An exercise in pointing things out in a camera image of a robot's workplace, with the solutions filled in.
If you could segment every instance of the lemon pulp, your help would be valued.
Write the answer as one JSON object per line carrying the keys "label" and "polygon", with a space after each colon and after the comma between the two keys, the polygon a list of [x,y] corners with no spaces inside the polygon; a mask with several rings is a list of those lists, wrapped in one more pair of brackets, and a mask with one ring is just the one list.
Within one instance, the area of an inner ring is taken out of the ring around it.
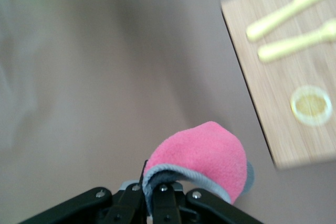
{"label": "lemon pulp", "polygon": [[291,97],[291,108],[298,121],[309,126],[325,124],[332,115],[328,94],[315,86],[303,86]]}

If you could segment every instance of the wooden cutting board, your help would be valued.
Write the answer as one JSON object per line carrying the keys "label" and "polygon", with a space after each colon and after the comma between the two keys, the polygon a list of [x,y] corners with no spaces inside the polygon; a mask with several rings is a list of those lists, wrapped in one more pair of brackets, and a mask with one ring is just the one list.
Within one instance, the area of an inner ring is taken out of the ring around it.
{"label": "wooden cutting board", "polygon": [[336,42],[318,44],[271,63],[257,56],[261,45],[298,36],[336,18],[336,0],[323,0],[289,19],[257,42],[246,27],[291,0],[223,0],[223,16],[274,163],[278,168],[336,159],[336,115],[323,126],[294,117],[290,97],[300,86],[324,89],[336,108]]}

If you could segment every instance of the gray table surface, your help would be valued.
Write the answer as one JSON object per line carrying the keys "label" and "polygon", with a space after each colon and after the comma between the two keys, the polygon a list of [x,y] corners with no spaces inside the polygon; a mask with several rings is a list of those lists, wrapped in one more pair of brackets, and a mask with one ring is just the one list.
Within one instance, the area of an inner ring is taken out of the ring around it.
{"label": "gray table surface", "polygon": [[236,207],[335,223],[336,163],[275,169],[220,1],[0,0],[0,223],[116,192],[163,140],[206,121],[255,168]]}

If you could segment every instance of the pink and gray cloth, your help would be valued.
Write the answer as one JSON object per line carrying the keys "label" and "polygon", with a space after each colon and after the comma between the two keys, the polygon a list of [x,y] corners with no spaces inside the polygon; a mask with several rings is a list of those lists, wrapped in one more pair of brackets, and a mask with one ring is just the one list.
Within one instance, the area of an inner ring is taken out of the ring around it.
{"label": "pink and gray cloth", "polygon": [[238,138],[207,122],[172,135],[148,160],[142,188],[150,214],[154,188],[177,180],[190,181],[233,204],[250,190],[254,170]]}

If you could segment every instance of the metal object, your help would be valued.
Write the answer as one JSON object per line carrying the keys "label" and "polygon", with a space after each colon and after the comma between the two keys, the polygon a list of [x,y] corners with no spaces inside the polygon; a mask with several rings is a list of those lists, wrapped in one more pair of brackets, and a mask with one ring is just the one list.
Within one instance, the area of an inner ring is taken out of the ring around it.
{"label": "metal object", "polygon": [[132,187],[132,191],[138,191],[140,190],[141,186],[139,184],[136,184],[135,186]]}
{"label": "metal object", "polygon": [[192,196],[194,199],[199,199],[201,198],[202,194],[199,191],[194,191]]}
{"label": "metal object", "polygon": [[101,198],[105,196],[105,192],[103,190],[100,190],[99,192],[96,193],[96,198]]}
{"label": "metal object", "polygon": [[160,186],[160,191],[167,191],[167,190],[168,190],[168,187],[165,184]]}

